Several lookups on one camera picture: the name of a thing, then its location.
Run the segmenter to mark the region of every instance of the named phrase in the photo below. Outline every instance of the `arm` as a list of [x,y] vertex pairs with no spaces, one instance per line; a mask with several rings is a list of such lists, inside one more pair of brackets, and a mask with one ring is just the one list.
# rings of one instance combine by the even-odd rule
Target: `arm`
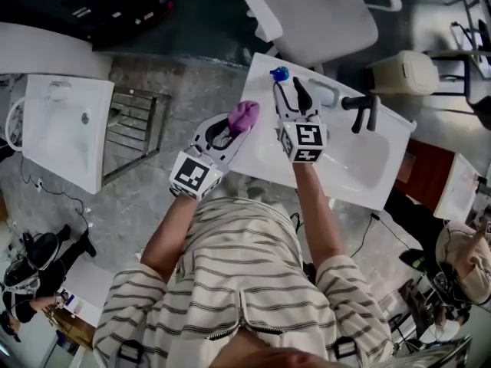
[[36,312],[39,312],[39,311],[45,309],[47,306],[53,305],[55,303],[56,303],[56,297],[55,296],[40,297],[40,298],[36,298],[32,301],[29,301],[29,305]]
[[447,322],[447,315],[445,313],[445,308],[440,307],[440,310],[438,312],[438,316],[435,320],[435,324],[437,327],[440,327],[443,329],[445,327],[445,323]]
[[476,232],[474,236],[469,240],[469,242],[464,245],[457,254],[455,269],[461,279],[467,277],[467,275],[469,275],[476,266],[474,263],[471,262],[471,258],[474,251],[476,250],[477,245],[484,237],[485,233],[483,231]]
[[392,351],[390,331],[369,285],[354,262],[345,256],[338,222],[329,208],[312,164],[294,163],[305,234],[317,268],[316,286],[336,316],[340,336],[356,337],[367,361],[383,360]]
[[145,247],[140,262],[158,273],[165,283],[179,260],[197,204],[195,199],[179,195]]
[[328,199],[310,163],[294,163],[305,235],[315,268],[333,256],[344,255],[344,244],[338,222],[329,208]]

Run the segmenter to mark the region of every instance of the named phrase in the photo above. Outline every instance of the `pink object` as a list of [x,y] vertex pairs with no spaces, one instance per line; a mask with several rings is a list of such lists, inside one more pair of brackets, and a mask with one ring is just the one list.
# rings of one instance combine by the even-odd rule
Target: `pink object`
[[243,101],[229,113],[230,136],[234,137],[254,126],[259,116],[259,104]]

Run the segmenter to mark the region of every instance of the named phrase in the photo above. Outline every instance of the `white sink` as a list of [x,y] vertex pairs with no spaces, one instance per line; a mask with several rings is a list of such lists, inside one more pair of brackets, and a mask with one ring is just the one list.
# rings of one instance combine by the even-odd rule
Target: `white sink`
[[99,191],[113,88],[107,80],[29,75],[24,156],[90,193]]
[[[371,209],[382,209],[394,185],[407,141],[416,128],[384,106],[377,114],[377,128],[368,131],[368,113],[359,134],[351,132],[356,110],[341,107],[343,97],[363,94],[335,80],[306,68],[264,54],[255,54],[241,100],[254,100],[261,106],[259,119],[242,144],[230,167],[232,170],[260,179],[296,187],[292,166],[276,138],[278,117],[269,71],[279,66],[289,69],[291,76],[304,81],[315,79],[339,90],[340,97],[332,108],[323,107],[329,139],[321,161],[315,164],[325,195]],[[296,92],[285,87],[288,100],[295,105]]]
[[465,223],[474,204],[479,173],[462,154],[455,154],[435,217]]

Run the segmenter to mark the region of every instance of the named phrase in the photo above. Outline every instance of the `blue bottle cap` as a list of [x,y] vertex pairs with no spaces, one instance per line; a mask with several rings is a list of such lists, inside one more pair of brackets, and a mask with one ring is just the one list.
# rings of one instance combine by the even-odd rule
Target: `blue bottle cap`
[[287,67],[278,67],[273,71],[269,71],[269,73],[277,82],[286,81],[290,77]]

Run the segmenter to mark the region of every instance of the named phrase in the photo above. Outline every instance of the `white chair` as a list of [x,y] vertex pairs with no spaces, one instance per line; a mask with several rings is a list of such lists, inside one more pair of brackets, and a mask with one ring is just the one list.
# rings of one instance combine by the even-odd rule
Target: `white chair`
[[258,21],[255,35],[273,41],[283,58],[321,70],[321,64],[368,48],[378,39],[368,10],[400,11],[400,0],[390,5],[367,5],[363,0],[245,0],[249,16]]

